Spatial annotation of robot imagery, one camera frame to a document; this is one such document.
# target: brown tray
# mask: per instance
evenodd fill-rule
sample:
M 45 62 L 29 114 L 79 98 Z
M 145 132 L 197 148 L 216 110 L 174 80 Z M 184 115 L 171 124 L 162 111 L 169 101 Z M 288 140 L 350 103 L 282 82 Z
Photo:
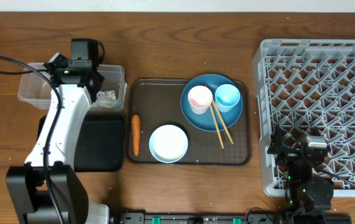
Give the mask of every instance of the brown tray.
M 224 149 L 216 132 L 202 131 L 189 123 L 180 107 L 180 96 L 189 80 L 147 79 L 137 80 L 131 88 L 129 122 L 132 115 L 141 117 L 140 153 L 133 153 L 132 132 L 126 156 L 136 163 L 163 164 L 156 160 L 149 149 L 151 134 L 160 126 L 174 124 L 182 128 L 188 137 L 188 150 L 173 164 L 242 166 L 249 162 L 252 153 L 251 126 L 249 123 L 249 92 L 245 84 L 234 81 L 244 100 L 243 111 L 237 122 L 228 130 L 234 141 L 231 144 L 225 131 L 221 131 Z

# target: blue plate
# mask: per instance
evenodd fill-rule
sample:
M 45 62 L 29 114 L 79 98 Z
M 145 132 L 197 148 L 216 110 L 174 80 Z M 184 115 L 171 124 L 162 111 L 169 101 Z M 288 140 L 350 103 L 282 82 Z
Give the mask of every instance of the blue plate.
M 216 127 L 214 126 L 210 109 L 208 109 L 204 114 L 195 114 L 194 112 L 192 112 L 190 108 L 190 102 L 188 102 L 188 92 L 194 86 L 208 85 L 208 88 L 210 89 L 210 91 L 212 91 L 213 99 L 214 99 L 214 93 L 216 92 L 217 87 L 223 84 L 232 84 L 236 86 L 235 83 L 230 79 L 217 74 L 200 75 L 194 78 L 193 80 L 191 80 L 185 86 L 182 93 L 182 97 L 180 98 L 180 104 L 182 106 L 184 117 L 196 128 L 204 131 L 216 131 Z M 226 113 L 220 113 L 221 116 L 223 117 L 224 123 L 226 124 L 227 128 L 231 127 L 238 120 L 239 116 L 242 113 L 242 106 L 243 106 L 243 101 L 241 95 L 238 104 L 233 109 L 231 109 Z M 220 131 L 224 130 L 223 124 L 221 124 L 219 116 L 217 115 L 216 112 L 214 112 L 214 115 L 216 116 L 217 124 L 219 126 Z

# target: pink cup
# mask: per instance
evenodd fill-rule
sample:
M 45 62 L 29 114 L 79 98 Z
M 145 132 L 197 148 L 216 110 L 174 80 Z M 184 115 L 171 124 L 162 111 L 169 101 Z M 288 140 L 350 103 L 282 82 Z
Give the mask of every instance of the pink cup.
M 191 110 L 196 114 L 205 113 L 212 103 L 212 99 L 212 92 L 205 86 L 195 86 L 188 92 Z

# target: blue cup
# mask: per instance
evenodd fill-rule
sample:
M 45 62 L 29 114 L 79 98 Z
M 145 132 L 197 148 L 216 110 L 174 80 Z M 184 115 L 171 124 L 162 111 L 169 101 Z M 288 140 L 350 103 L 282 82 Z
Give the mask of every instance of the blue cup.
M 234 85 L 224 84 L 217 88 L 214 97 L 216 98 L 216 105 L 219 111 L 225 113 L 237 105 L 241 94 Z

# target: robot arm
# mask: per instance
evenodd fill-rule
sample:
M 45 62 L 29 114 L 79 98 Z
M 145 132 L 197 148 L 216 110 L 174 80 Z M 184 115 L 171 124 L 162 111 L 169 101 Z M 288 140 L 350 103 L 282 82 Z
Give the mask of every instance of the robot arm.
M 273 141 L 267 153 L 275 154 L 275 163 L 288 169 L 287 196 L 292 205 L 291 211 L 285 214 L 288 224 L 294 223 L 327 223 L 323 211 L 331 209 L 334 185 L 324 177 L 313 177 L 312 167 L 306 160 L 316 166 L 324 161 L 330 148 L 326 139 L 318 134 L 300 138 L 298 148 L 288 147 L 282 141 L 279 126 L 275 128 Z M 336 223 L 346 222 L 346 217 Z
M 104 57 L 98 57 L 98 44 L 92 39 L 73 39 L 71 60 L 55 54 L 44 64 L 62 99 L 48 149 L 48 173 L 64 223 L 109 222 L 108 206 L 89 202 L 85 188 L 73 171 L 83 119 L 104 80 L 97 72 Z M 6 176 L 20 223 L 60 223 L 48 191 L 36 189 L 44 184 L 43 149 L 58 109 L 57 96 L 54 91 L 51 94 L 48 115 L 34 149 L 24 166 L 10 167 Z
M 54 162 L 60 161 L 73 168 L 75 147 L 80 128 L 83 118 L 85 118 L 87 111 L 90 109 L 90 94 L 87 87 L 78 87 L 76 84 L 60 85 L 57 89 L 62 97 L 63 108 L 50 142 L 49 165 L 53 166 Z M 32 150 L 25 160 L 25 163 L 30 163 L 32 167 L 43 167 L 43 146 L 53 123 L 57 105 L 57 97 L 54 91 L 52 91 L 52 100 L 45 124 L 40 132 L 34 150 Z

